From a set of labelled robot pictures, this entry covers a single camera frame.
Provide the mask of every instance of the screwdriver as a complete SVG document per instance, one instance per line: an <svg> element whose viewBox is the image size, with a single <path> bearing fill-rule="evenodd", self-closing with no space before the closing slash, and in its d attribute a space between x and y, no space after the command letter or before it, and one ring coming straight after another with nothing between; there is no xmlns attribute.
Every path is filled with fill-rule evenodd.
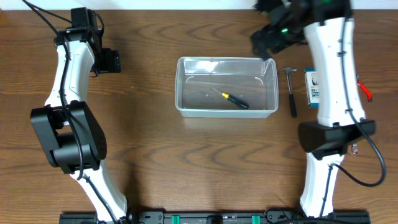
<svg viewBox="0 0 398 224"><path fill-rule="evenodd" d="M236 97L234 95L227 94L227 93L223 93L222 91L219 91L214 87L211 87L211 88L214 89L215 91L217 91L219 94L221 94L221 96L225 97L227 100L236 104L236 106L238 106L242 109L246 109L246 110L249 109L249 105L245 101L239 99L238 97Z"/></svg>

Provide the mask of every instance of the green strip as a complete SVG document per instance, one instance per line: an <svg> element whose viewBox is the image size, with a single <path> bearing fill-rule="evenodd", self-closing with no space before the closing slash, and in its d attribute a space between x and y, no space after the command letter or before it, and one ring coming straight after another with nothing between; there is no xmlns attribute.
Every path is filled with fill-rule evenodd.
<svg viewBox="0 0 398 224"><path fill-rule="evenodd" d="M252 217L251 217L251 220L252 220L252 222L253 222L253 224L260 224L260 216L259 215L253 215Z"/></svg>
<svg viewBox="0 0 398 224"><path fill-rule="evenodd" d="M172 215L172 224L180 224L180 216Z"/></svg>

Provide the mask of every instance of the wood grain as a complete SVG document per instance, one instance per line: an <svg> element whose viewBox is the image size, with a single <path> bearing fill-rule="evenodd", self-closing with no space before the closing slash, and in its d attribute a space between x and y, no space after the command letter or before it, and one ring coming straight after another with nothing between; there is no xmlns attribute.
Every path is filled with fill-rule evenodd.
<svg viewBox="0 0 398 224"><path fill-rule="evenodd" d="M65 17L69 12L58 11ZM291 66L298 118L290 117L285 75L279 109L267 119L183 118L174 81L182 56L252 57L249 36L267 21L254 11L100 11L103 45L119 50L122 73L90 79L88 104L108 142L111 174L132 206L167 211L294 207L305 178L297 126L316 119L306 104L308 46L275 55ZM373 136L387 179L365 188L341 172L337 209L366 209L374 223L398 220L398 12L356 11L356 70L374 94L363 106L377 121ZM57 29L68 24L50 18ZM0 223L58 223L62 212L93 211L80 186L51 167L29 121L48 97L57 66L54 34L30 11L0 13ZM379 162L363 141L343 165L365 181Z"/></svg>

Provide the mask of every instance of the white wall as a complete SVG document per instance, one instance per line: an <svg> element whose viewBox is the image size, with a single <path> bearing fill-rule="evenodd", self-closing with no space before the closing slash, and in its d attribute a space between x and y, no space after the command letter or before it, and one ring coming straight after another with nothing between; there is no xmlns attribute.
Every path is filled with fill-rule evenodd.
<svg viewBox="0 0 398 224"><path fill-rule="evenodd" d="M252 9L257 0L30 0L44 9ZM398 0L351 0L354 9L398 9ZM0 0L2 10L29 9L22 0Z"/></svg>

